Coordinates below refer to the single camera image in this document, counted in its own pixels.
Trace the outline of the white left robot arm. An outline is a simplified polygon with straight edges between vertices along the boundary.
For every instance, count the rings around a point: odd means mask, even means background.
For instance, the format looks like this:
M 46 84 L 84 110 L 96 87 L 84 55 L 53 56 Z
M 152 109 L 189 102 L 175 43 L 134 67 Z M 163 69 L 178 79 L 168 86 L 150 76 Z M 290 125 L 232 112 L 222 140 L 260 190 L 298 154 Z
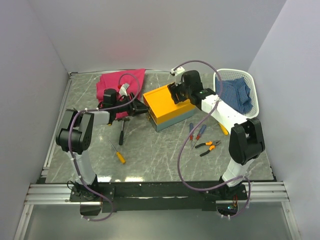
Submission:
M 98 177 L 94 172 L 88 149 L 91 145 L 93 128 L 111 125 L 118 113 L 131 117 L 147 113 L 149 108 L 130 93 L 120 96 L 113 88 L 106 89 L 102 102 L 95 109 L 77 111 L 67 109 L 58 127 L 55 142 L 70 158 L 76 177 L 72 192 L 87 201 L 102 197 Z

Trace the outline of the orange drawer toolbox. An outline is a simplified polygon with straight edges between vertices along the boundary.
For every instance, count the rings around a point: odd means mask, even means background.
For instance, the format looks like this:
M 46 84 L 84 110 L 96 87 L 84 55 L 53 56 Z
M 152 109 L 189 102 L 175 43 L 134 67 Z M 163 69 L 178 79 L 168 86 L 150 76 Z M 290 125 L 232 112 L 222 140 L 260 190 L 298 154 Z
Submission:
M 188 99 L 175 104 L 167 85 L 144 93 L 143 102 L 149 108 L 147 118 L 156 132 L 192 117 L 196 108 Z

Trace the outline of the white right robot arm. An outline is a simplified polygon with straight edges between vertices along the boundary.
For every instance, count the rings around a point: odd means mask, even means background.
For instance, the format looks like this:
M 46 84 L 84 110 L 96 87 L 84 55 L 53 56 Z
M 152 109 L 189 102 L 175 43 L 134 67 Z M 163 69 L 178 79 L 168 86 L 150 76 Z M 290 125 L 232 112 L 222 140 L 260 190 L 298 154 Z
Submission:
M 204 188 L 203 191 L 219 189 L 219 195 L 228 200 L 237 192 L 245 180 L 245 174 L 259 155 L 265 150 L 262 124 L 256 117 L 248 118 L 234 110 L 222 100 L 223 87 L 204 88 L 198 71 L 186 71 L 175 67 L 170 71 L 175 78 L 167 88 L 175 104 L 189 100 L 190 103 L 221 123 L 229 133 L 229 155 L 227 169 L 220 184 Z

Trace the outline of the blue screwdriver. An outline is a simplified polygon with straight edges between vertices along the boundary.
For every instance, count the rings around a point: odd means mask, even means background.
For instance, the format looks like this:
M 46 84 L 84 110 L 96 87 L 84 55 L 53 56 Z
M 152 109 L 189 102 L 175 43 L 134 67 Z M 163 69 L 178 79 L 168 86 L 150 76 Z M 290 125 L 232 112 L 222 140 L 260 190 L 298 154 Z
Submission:
M 189 134 L 189 143 L 190 143 L 190 148 L 191 149 L 193 148 L 193 138 L 194 138 L 194 135 L 192 133 L 193 128 L 194 128 L 194 124 L 191 122 L 189 124 L 189 132 L 190 132 L 190 134 Z
M 198 140 L 200 139 L 200 137 L 203 135 L 203 133 L 204 133 L 204 131 L 206 130 L 206 128 L 207 128 L 207 125 L 206 125 L 206 124 L 203 124 L 203 125 L 201 126 L 198 134 L 196 135 L 195 142 L 193 143 L 193 145 L 192 145 L 191 148 L 193 148 L 193 147 L 196 145 L 197 141 L 198 141 Z

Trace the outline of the yellow screwdriver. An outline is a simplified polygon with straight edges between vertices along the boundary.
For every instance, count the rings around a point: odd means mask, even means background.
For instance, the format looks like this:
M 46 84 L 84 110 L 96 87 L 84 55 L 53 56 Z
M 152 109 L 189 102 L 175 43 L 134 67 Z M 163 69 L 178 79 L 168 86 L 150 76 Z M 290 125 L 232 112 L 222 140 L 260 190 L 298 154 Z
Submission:
M 125 158 L 123 157 L 123 155 L 115 148 L 115 146 L 113 145 L 113 143 L 108 140 L 108 142 L 110 143 L 110 145 L 112 146 L 112 148 L 114 149 L 115 151 L 115 154 L 117 156 L 117 158 L 119 159 L 119 161 L 122 163 L 122 164 L 125 164 L 126 163 L 126 160 Z
M 220 126 L 223 134 L 224 134 L 225 136 L 227 136 L 227 135 L 229 134 L 228 130 L 227 130 L 220 122 L 219 122 L 218 124 L 219 124 L 219 126 Z

